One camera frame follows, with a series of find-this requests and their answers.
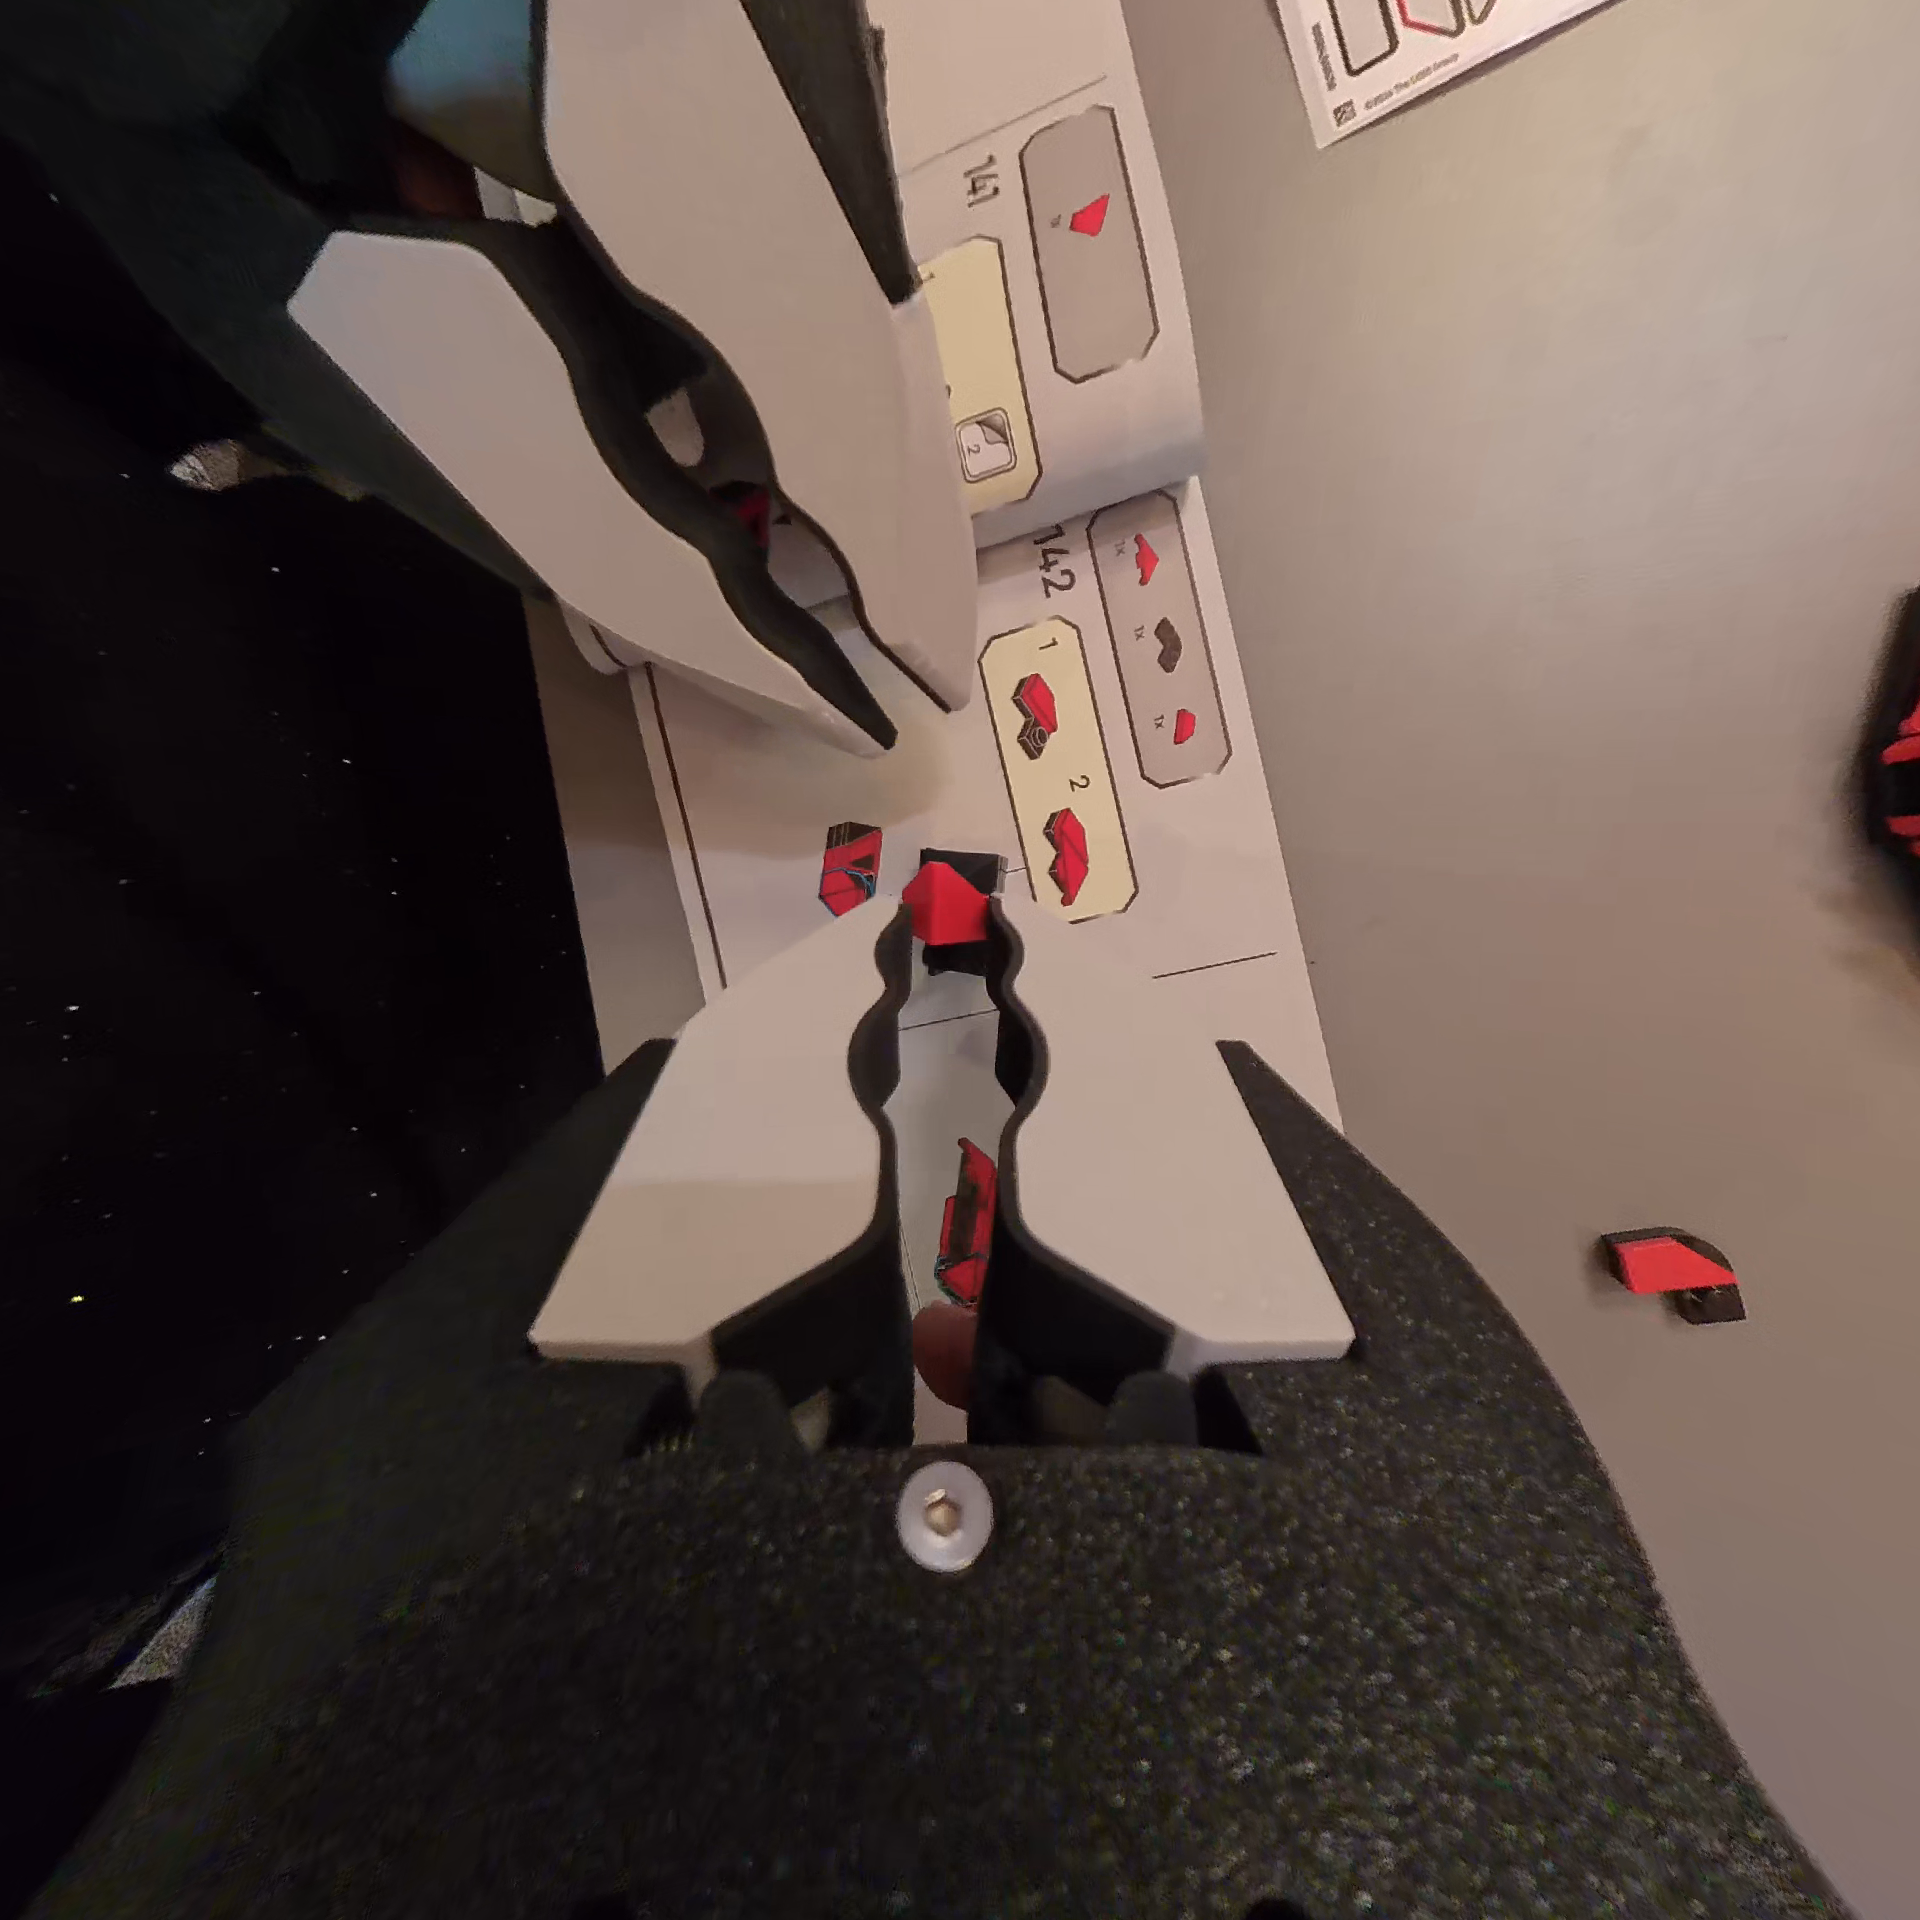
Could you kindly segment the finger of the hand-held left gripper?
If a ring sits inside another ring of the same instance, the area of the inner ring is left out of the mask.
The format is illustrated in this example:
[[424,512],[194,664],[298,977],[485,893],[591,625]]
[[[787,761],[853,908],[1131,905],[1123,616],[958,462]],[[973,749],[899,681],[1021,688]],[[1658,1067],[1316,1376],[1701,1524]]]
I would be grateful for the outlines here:
[[335,230],[287,312],[619,659],[840,752],[896,744],[826,624],[666,453],[616,326],[550,230]]
[[543,4],[566,217],[743,390],[868,640],[971,691],[976,548],[862,4]]

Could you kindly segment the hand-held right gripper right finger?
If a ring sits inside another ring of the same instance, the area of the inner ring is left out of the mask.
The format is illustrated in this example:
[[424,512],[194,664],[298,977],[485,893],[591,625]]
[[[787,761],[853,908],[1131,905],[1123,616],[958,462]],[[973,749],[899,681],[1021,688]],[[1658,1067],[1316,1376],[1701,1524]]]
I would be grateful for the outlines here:
[[992,1327],[1029,1369],[1340,1360],[1355,1329],[1230,1061],[1160,983],[997,905],[1003,1229]]

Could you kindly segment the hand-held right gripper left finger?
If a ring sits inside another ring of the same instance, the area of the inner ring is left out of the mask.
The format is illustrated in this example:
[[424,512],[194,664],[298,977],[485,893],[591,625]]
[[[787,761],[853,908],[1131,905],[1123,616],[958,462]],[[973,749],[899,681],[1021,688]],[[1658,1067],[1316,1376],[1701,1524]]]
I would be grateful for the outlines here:
[[662,1056],[531,1340],[549,1360],[850,1388],[906,1329],[908,915],[868,901],[722,989]]

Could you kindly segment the white instruction booklet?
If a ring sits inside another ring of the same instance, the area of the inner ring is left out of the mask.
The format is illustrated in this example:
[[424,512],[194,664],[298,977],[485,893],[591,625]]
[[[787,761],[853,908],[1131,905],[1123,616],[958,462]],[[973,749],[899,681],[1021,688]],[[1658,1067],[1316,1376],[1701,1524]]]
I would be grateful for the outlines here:
[[[1198,480],[1192,324],[1119,4],[874,4],[906,241],[933,317],[976,542],[971,692],[941,711],[859,630],[826,543],[736,463],[774,583],[896,718],[858,759],[658,663],[630,686],[703,997],[868,901],[924,848],[997,853],[1029,901],[1220,1044],[1338,1116],[1258,727]],[[1000,1136],[992,983],[928,975],[908,919],[896,1137],[906,1304],[984,1321],[973,1429],[1106,1405],[1136,1376],[1029,1369],[992,1327]]]

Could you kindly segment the small black red brick assembly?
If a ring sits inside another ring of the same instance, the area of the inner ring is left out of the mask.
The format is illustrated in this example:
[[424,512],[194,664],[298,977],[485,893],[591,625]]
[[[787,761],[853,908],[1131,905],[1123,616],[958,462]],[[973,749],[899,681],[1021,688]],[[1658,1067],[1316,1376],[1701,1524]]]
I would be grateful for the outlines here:
[[[997,853],[960,849],[960,848],[924,848],[918,865],[926,860],[946,860],[958,871],[971,877],[981,891],[992,891],[994,901],[1000,896],[1006,875],[1003,857]],[[994,926],[984,944],[955,951],[928,951],[920,947],[920,961],[928,975],[984,975],[992,958]]]

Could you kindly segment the red curved brick black plate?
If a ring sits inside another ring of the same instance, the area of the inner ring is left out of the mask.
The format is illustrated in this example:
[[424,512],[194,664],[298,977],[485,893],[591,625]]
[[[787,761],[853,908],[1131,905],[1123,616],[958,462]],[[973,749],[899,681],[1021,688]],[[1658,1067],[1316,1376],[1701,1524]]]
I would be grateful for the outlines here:
[[1607,1231],[1597,1252],[1627,1294],[1663,1302],[1684,1326],[1738,1326],[1747,1318],[1738,1270],[1707,1238],[1680,1229]]

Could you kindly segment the white sticker sheet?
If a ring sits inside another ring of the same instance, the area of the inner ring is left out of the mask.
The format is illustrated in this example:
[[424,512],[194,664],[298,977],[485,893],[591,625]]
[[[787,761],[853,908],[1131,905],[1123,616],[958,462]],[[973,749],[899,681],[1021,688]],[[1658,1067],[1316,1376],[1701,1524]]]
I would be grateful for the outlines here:
[[1312,144],[1334,147],[1607,3],[1270,3]]

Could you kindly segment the red brick-built toy car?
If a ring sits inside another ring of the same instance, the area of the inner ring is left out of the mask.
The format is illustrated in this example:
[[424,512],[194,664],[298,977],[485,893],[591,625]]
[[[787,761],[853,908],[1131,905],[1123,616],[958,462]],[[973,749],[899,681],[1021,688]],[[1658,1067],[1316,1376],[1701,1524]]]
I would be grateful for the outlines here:
[[1917,860],[1917,589],[1891,624],[1868,703],[1859,753],[1861,817],[1868,840],[1901,862]]

